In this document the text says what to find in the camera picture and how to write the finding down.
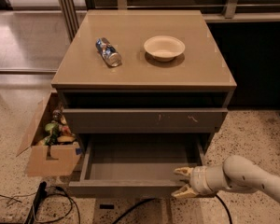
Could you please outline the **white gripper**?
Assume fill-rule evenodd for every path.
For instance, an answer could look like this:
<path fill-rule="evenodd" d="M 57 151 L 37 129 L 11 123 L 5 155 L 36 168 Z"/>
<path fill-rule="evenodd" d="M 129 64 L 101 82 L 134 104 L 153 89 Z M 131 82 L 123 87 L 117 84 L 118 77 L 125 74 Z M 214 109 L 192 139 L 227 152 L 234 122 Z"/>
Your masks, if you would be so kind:
<path fill-rule="evenodd" d="M 176 175 L 190 176 L 189 183 L 174 191 L 172 196 L 177 199 L 194 198 L 195 192 L 200 195 L 216 193 L 224 187 L 224 173 L 221 165 L 181 167 L 174 169 Z"/>

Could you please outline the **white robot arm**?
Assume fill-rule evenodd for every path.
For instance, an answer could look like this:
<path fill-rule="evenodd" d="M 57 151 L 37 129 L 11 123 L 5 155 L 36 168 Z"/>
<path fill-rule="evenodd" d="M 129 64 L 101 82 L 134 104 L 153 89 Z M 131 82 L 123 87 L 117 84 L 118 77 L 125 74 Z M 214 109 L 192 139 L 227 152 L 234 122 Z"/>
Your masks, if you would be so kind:
<path fill-rule="evenodd" d="M 216 166 L 176 168 L 174 173 L 189 181 L 172 193 L 177 199 L 211 195 L 220 190 L 239 193 L 261 191 L 280 203 L 280 177 L 242 156 L 229 156 Z"/>

